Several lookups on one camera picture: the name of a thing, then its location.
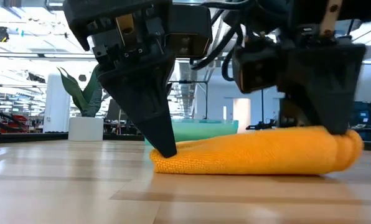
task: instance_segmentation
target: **wooden floor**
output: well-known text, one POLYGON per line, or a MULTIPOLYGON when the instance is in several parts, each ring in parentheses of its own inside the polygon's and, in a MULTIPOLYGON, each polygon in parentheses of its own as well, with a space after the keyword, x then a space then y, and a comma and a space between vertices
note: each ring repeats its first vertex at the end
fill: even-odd
POLYGON ((323 177, 154 175, 142 142, 0 145, 0 224, 371 223, 371 152, 323 177))

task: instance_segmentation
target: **blue container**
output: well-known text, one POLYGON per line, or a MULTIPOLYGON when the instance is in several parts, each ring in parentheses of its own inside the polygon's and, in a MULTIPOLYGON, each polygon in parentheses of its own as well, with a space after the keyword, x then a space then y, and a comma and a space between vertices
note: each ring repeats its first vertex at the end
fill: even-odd
POLYGON ((209 119, 173 119, 176 142, 208 139, 216 136, 236 134, 238 121, 209 119))

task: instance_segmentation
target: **orange microfiber cloth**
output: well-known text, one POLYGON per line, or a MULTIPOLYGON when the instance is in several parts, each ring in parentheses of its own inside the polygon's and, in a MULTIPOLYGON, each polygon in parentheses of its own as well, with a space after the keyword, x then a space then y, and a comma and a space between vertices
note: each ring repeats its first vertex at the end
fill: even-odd
POLYGON ((323 127, 284 128, 179 142, 177 155, 153 150, 165 174, 326 174, 349 168, 364 144, 355 131, 333 136, 323 127))

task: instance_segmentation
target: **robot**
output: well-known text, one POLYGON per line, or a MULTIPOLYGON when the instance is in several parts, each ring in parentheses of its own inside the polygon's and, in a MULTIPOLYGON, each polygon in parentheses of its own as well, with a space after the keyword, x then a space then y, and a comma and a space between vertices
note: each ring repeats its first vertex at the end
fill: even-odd
POLYGON ((336 37, 334 28, 339 20, 371 21, 371 1, 66 0, 63 6, 84 50, 92 37, 103 88, 164 157, 177 153, 167 102, 176 58, 189 58, 191 69, 204 68, 235 34, 237 43, 223 61, 224 79, 245 94, 270 86, 285 93, 280 127, 347 131, 365 45, 353 44, 350 35, 336 37), (219 10, 211 16, 210 7, 219 10), (208 54, 220 15, 231 29, 208 54), (276 42, 266 36, 273 31, 276 42))

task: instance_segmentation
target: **plant pot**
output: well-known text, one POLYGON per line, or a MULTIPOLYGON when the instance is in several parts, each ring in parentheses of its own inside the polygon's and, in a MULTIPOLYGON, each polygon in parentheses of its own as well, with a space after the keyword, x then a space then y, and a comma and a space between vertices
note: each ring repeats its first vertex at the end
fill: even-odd
POLYGON ((69 141, 102 141, 104 120, 76 117, 69 119, 69 141))

